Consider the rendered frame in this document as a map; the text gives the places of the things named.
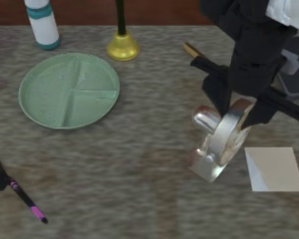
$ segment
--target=plate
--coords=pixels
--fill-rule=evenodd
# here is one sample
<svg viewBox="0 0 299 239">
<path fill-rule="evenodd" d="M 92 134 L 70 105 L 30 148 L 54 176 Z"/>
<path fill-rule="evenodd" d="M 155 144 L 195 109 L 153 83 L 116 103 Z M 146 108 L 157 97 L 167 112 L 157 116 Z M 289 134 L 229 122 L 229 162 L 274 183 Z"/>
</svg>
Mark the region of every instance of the plate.
<svg viewBox="0 0 299 239">
<path fill-rule="evenodd" d="M 105 116 L 117 101 L 116 71 L 99 57 L 61 54 L 32 68 L 19 89 L 23 112 L 52 129 L 76 129 Z"/>
</svg>

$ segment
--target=pen tip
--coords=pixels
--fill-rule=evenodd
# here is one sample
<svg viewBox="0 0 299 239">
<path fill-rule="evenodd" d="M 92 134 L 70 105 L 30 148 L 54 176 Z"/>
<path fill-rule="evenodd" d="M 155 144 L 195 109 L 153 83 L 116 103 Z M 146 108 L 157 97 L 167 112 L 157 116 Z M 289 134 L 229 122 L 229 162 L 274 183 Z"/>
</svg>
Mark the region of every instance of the pen tip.
<svg viewBox="0 0 299 239">
<path fill-rule="evenodd" d="M 42 221 L 44 224 L 48 224 L 48 219 L 47 219 L 47 218 L 42 218 L 41 221 Z"/>
</svg>

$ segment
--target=brown wooden background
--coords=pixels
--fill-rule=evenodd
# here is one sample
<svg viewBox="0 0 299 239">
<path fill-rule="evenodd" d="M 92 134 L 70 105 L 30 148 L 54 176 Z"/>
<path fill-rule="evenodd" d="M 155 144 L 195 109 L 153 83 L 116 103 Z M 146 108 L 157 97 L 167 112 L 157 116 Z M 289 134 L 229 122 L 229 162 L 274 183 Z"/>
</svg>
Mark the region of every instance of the brown wooden background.
<svg viewBox="0 0 299 239">
<path fill-rule="evenodd" d="M 50 0 L 58 25 L 113 25 L 114 0 Z M 198 0 L 125 0 L 129 25 L 211 24 Z M 0 25 L 28 25 L 23 0 L 0 0 Z"/>
</svg>

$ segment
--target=bottle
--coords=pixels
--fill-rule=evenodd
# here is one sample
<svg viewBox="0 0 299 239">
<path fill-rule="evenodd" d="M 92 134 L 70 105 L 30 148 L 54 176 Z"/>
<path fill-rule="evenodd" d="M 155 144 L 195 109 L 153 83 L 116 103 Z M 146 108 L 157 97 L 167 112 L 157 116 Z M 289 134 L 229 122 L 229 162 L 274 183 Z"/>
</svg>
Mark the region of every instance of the bottle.
<svg viewBox="0 0 299 239">
<path fill-rule="evenodd" d="M 49 0 L 24 0 L 26 11 L 37 45 L 43 50 L 53 50 L 60 37 Z"/>
</svg>

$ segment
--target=gray tabletop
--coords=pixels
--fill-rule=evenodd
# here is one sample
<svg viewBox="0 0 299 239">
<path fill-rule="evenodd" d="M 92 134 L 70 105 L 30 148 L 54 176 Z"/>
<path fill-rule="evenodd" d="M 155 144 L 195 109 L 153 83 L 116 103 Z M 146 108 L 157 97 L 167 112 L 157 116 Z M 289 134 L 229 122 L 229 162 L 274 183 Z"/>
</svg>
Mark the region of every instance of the gray tabletop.
<svg viewBox="0 0 299 239">
<path fill-rule="evenodd" d="M 0 27 L 0 158 L 50 221 L 6 189 L 0 239 L 299 239 L 299 193 L 251 192 L 243 150 L 213 184 L 185 167 L 201 138 L 191 114 L 211 103 L 182 44 L 228 64 L 232 40 L 213 26 L 130 27 L 142 52 L 122 63 L 106 54 L 114 30 L 60 27 L 62 45 L 48 52 L 30 27 Z M 122 91 L 100 122 L 54 131 L 23 114 L 17 93 L 34 65 L 66 52 L 108 61 Z M 299 164 L 299 122 L 278 113 L 246 145 L 293 147 Z"/>
</svg>

